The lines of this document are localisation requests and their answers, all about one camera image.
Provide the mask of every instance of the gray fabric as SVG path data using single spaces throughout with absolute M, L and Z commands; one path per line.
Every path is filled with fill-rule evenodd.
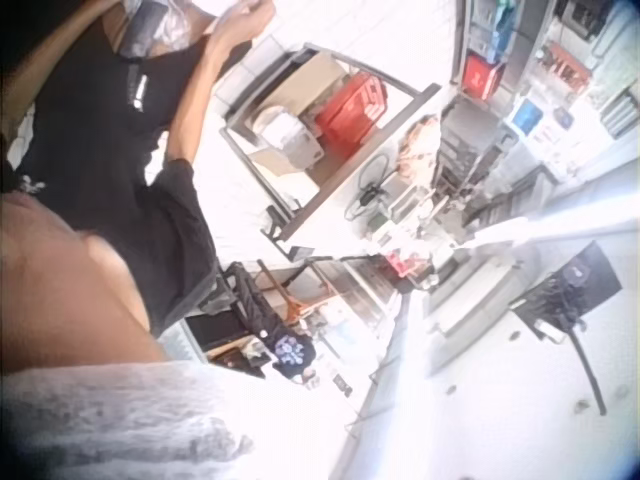
M 254 442 L 303 406 L 282 388 L 195 362 L 33 370 L 3 378 L 3 428 L 52 478 L 287 478 Z

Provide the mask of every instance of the white wall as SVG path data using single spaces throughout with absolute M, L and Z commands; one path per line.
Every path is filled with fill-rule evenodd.
M 624 290 L 587 314 L 589 328 L 578 336 L 608 415 L 599 415 L 570 344 L 540 342 L 507 313 L 432 379 L 437 398 L 429 478 L 613 480 L 637 458 L 638 235 L 597 241 Z M 558 268 L 588 242 L 545 245 L 545 269 Z M 521 336 L 510 342 L 515 331 Z M 443 396 L 452 384 L 456 393 Z M 619 398 L 624 390 L 626 397 Z M 591 408 L 576 415 L 574 405 L 582 399 Z

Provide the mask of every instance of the red container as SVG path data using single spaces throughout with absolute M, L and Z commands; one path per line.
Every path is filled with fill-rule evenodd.
M 329 146 L 349 158 L 386 111 L 387 90 L 382 81 L 359 72 L 331 97 L 315 120 Z
M 504 63 L 491 65 L 482 57 L 469 52 L 462 84 L 470 96 L 486 100 L 495 93 L 500 85 L 504 68 Z

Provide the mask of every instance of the hand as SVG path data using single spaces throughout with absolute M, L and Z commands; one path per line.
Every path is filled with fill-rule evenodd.
M 231 50 L 260 35 L 275 13 L 273 0 L 241 0 L 216 21 L 210 41 Z

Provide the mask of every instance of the stainless steel surface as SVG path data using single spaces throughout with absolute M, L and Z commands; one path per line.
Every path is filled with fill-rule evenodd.
M 236 143 L 231 134 L 228 131 L 229 127 L 223 127 L 220 129 L 220 135 L 225 141 L 229 144 L 233 152 L 238 156 L 238 158 L 242 161 L 245 167 L 249 170 L 249 173 L 253 175 L 253 178 L 256 179 L 258 184 L 264 189 L 264 191 L 269 195 L 269 198 L 273 201 L 273 205 L 280 211 L 280 213 L 287 219 L 291 220 L 294 217 L 293 211 L 287 205 L 287 202 L 280 196 L 278 191 L 273 188 L 273 186 L 267 181 L 266 178 L 260 173 L 260 170 L 253 164 L 251 159 L 247 156 L 246 153 L 240 148 L 240 145 Z
M 227 120 L 227 125 L 233 130 L 238 130 L 248 116 L 253 112 L 249 112 L 249 109 L 253 106 L 253 102 L 267 89 L 271 84 L 293 63 L 298 61 L 306 51 L 304 49 L 293 53 L 289 58 L 284 59 L 280 66 L 278 66 L 251 94 L 244 99 L 242 104 L 238 105 L 235 113 Z
M 356 68 L 359 68 L 360 70 L 363 70 L 365 72 L 368 72 L 372 75 L 375 75 L 376 77 L 384 80 L 385 82 L 387 82 L 389 85 L 391 85 L 392 87 L 397 88 L 398 90 L 400 90 L 401 92 L 406 93 L 407 95 L 410 95 L 411 97 L 417 97 L 418 95 L 420 95 L 420 90 L 417 90 L 415 88 L 413 88 L 410 85 L 407 85 L 406 83 L 398 80 L 395 77 L 392 77 L 391 75 L 388 75 L 376 68 L 373 68 L 365 63 L 359 62 L 358 60 L 355 60 L 351 57 L 348 57 L 347 55 L 343 55 L 342 53 L 338 53 L 334 50 L 329 50 L 328 48 L 324 48 L 324 47 L 319 47 L 317 45 L 314 45 L 312 43 L 305 43 L 305 48 L 308 48 L 310 50 L 316 51 L 316 52 L 326 52 L 328 54 L 330 54 L 333 58 L 335 58 L 336 60 L 340 60 L 341 62 L 344 63 L 348 63 L 349 65 L 352 65 Z

